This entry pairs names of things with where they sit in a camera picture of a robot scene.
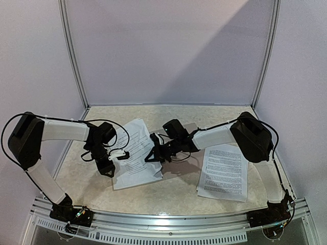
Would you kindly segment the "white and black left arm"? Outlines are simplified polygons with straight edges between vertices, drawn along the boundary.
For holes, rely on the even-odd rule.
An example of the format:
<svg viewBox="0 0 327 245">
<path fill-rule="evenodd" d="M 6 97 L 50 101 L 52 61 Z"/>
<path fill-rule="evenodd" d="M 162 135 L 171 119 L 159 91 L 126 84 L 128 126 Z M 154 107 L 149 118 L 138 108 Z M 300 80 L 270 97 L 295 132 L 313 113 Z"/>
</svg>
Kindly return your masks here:
<svg viewBox="0 0 327 245">
<path fill-rule="evenodd" d="M 114 136 L 114 127 L 108 122 L 97 126 L 87 121 L 45 118 L 31 112 L 13 118 L 18 122 L 8 138 L 10 153 L 45 197 L 57 205 L 56 213 L 64 221 L 72 221 L 76 211 L 65 202 L 69 196 L 53 178 L 43 151 L 50 148 L 52 141 L 82 142 L 99 173 L 112 178 L 115 165 L 109 159 L 105 144 Z"/>
</svg>

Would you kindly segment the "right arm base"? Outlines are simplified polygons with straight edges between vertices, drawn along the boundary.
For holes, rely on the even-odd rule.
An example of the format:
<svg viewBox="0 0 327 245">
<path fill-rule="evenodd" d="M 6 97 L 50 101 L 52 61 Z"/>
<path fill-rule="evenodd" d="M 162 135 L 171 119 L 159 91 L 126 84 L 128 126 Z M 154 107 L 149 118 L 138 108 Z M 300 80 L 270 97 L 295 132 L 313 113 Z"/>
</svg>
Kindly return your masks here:
<svg viewBox="0 0 327 245">
<path fill-rule="evenodd" d="M 259 227 L 269 224 L 279 224 L 285 221 L 282 227 L 287 226 L 294 217 L 295 201 L 285 195 L 280 203 L 267 202 L 268 207 L 246 213 L 250 227 Z"/>
</svg>

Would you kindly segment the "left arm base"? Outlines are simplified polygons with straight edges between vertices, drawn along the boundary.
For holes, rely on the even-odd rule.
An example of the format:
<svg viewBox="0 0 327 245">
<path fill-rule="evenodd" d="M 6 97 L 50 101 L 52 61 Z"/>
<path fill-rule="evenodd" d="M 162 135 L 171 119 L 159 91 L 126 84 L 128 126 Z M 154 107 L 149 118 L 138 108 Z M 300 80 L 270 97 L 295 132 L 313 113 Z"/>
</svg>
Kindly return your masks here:
<svg viewBox="0 0 327 245">
<path fill-rule="evenodd" d="M 59 203 L 53 203 L 50 218 L 83 227 L 91 227 L 94 212 L 87 206 L 74 207 L 72 199 L 66 194 Z"/>
</svg>

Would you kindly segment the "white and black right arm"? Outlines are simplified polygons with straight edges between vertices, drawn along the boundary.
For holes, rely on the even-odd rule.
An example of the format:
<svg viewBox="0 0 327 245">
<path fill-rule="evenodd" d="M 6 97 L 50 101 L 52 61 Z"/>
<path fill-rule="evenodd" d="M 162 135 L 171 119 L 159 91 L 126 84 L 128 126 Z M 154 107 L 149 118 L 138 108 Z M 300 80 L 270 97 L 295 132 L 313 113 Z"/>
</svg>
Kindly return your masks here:
<svg viewBox="0 0 327 245">
<path fill-rule="evenodd" d="M 152 133 L 154 146 L 145 157 L 146 162 L 171 162 L 180 153 L 194 153 L 211 146 L 236 143 L 245 159 L 256 167 L 272 204 L 264 212 L 270 223 L 276 222 L 284 214 L 280 204 L 286 200 L 288 191 L 283 186 L 281 174 L 275 160 L 275 144 L 272 142 L 274 128 L 256 119 L 249 112 L 243 112 L 236 119 L 216 126 L 188 132 L 177 119 L 163 126 L 170 141 L 163 143 L 159 135 Z"/>
</svg>

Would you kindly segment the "white printed contract sheet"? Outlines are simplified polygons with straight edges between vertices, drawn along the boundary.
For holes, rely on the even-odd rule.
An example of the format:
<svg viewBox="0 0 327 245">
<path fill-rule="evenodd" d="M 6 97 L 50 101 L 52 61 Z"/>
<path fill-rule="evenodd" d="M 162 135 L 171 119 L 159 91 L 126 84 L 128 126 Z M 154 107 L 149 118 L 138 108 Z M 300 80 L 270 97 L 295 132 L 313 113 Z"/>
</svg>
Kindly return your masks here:
<svg viewBox="0 0 327 245">
<path fill-rule="evenodd" d="M 114 160 L 116 166 L 113 177 L 114 190 L 120 190 L 152 182 L 163 178 L 160 162 L 145 162 L 145 156 L 131 155 L 127 160 Z"/>
</svg>

